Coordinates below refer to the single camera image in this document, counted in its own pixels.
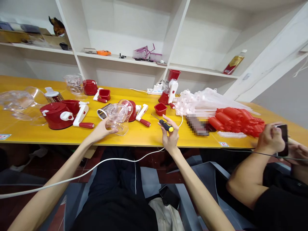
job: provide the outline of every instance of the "power strip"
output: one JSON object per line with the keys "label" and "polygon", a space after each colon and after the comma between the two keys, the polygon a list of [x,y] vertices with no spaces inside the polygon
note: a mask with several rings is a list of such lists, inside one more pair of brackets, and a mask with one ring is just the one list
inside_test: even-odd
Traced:
{"label": "power strip", "polygon": [[156,85],[154,85],[154,88],[148,88],[147,89],[147,94],[148,95],[161,95],[163,93],[163,83],[162,82],[158,82]]}

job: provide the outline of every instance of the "cardboard box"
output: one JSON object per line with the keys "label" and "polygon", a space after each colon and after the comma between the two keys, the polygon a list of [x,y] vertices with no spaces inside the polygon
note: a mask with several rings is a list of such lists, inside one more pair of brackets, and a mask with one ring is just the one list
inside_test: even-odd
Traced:
{"label": "cardboard box", "polygon": [[0,42],[21,43],[23,39],[29,40],[29,34],[19,31],[0,30]]}
{"label": "cardboard box", "polygon": [[58,48],[61,48],[59,44],[62,43],[62,42],[66,43],[68,45],[69,49],[72,48],[71,43],[70,43],[66,33],[65,33],[64,37],[57,37],[55,35],[50,34],[49,31],[45,28],[40,28],[39,30],[40,30],[41,34],[31,34],[31,35],[35,38],[43,39],[46,42],[48,42],[49,44],[57,46]]}

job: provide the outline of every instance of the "white cord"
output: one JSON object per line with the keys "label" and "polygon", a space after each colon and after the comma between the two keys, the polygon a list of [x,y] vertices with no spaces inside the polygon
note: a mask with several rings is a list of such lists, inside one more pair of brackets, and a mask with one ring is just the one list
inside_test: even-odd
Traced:
{"label": "white cord", "polygon": [[[180,112],[180,114],[182,116],[182,122],[179,125],[179,127],[183,123],[183,114],[181,112]],[[138,161],[142,160],[143,158],[145,158],[146,156],[148,156],[149,154],[152,154],[152,153],[155,153],[155,152],[160,152],[160,151],[162,151],[164,149],[165,148],[162,148],[162,149],[160,149],[158,151],[150,152],[150,153],[146,154],[144,157],[140,158],[139,160],[129,160],[129,159],[123,159],[123,158],[109,158],[109,159],[105,159],[105,160],[102,160],[101,162],[99,162],[97,165],[95,165],[89,171],[87,171],[86,173],[84,173],[84,174],[82,174],[80,176],[76,176],[76,177],[73,177],[71,179],[63,180],[63,181],[60,181],[60,182],[57,182],[57,183],[54,183],[54,184],[50,184],[50,185],[47,185],[47,186],[43,186],[43,187],[40,187],[40,188],[37,188],[37,189],[32,189],[32,190],[27,190],[27,191],[17,192],[17,193],[15,192],[15,193],[9,193],[9,194],[0,194],[0,199],[10,198],[10,197],[20,196],[20,195],[25,195],[25,194],[29,194],[29,193],[34,193],[34,192],[37,192],[37,191],[40,191],[40,190],[43,190],[43,189],[46,189],[46,188],[50,188],[52,186],[56,186],[56,185],[59,185],[59,184],[62,184],[62,183],[66,183],[66,182],[69,182],[69,181],[72,181],[72,180],[76,180],[76,179],[78,179],[80,177],[83,177],[83,176],[87,175],[89,172],[91,172],[93,169],[95,169],[98,165],[100,165],[101,163],[103,163],[103,162],[105,162],[107,160],[126,160],[126,161],[129,161],[129,162],[138,162]],[[135,191],[137,193],[137,189],[136,189],[136,176],[135,176]]]}
{"label": "white cord", "polygon": [[304,63],[304,65],[300,69],[297,70],[297,72],[294,74],[293,78],[296,77],[299,72],[301,72],[302,70],[305,70],[306,68],[308,68],[308,66],[303,68],[304,66],[306,66],[307,63],[308,63],[308,56],[306,58],[306,62]]}
{"label": "white cord", "polygon": [[141,90],[137,90],[137,89],[134,89],[134,88],[130,88],[130,90],[141,91]]}
{"label": "white cord", "polygon": [[176,109],[175,108],[175,110],[177,110],[180,114],[181,114],[181,116],[182,116],[182,122],[180,123],[180,125],[179,125],[179,127],[182,125],[182,123],[183,123],[183,114],[182,114],[182,112],[180,112],[178,109]]}

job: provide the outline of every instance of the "clear plastic container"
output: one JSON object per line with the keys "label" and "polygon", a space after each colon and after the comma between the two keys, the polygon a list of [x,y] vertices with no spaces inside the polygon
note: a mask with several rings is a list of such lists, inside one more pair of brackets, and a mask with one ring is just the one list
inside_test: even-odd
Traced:
{"label": "clear plastic container", "polygon": [[106,128],[117,129],[117,135],[124,136],[128,132],[128,120],[133,112],[130,101],[122,99],[119,103],[112,104],[107,109],[109,120]]}
{"label": "clear plastic container", "polygon": [[35,87],[27,87],[24,91],[7,91],[0,94],[0,105],[3,110],[11,111],[12,116],[19,120],[31,121],[31,125],[44,125],[39,109],[48,104],[44,93]]}
{"label": "clear plastic container", "polygon": [[84,100],[88,97],[83,93],[84,84],[81,75],[66,75],[63,79],[66,82],[67,90],[76,95],[76,100]]}

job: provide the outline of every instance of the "forearm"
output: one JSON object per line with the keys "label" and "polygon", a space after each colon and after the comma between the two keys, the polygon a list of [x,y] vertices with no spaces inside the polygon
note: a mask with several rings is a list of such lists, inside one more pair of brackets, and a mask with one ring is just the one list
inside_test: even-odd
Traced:
{"label": "forearm", "polygon": [[[91,145],[90,142],[84,140],[45,186],[72,178],[85,152]],[[69,182],[38,191],[22,209],[8,231],[36,230],[53,210],[68,184]]]}
{"label": "forearm", "polygon": [[195,205],[209,230],[234,230],[210,192],[177,149],[171,154],[185,180]]}
{"label": "forearm", "polygon": [[[255,149],[255,152],[272,155],[265,149]],[[252,210],[258,198],[268,189],[263,186],[263,172],[269,158],[252,153],[237,166],[227,183],[228,191]]]}

